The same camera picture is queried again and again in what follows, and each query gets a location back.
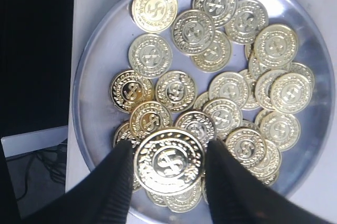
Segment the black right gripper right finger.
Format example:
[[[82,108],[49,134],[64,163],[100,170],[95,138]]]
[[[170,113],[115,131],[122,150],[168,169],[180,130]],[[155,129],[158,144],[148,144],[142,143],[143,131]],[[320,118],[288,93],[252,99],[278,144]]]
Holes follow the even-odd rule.
[[[208,143],[205,172],[213,223],[327,222],[264,185],[219,140]]]

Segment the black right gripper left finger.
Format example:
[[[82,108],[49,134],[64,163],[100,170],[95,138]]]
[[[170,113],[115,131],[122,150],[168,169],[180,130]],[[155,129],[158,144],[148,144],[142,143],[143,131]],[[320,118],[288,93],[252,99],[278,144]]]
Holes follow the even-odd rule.
[[[126,223],[133,191],[133,150],[123,141],[79,184],[24,223]]]

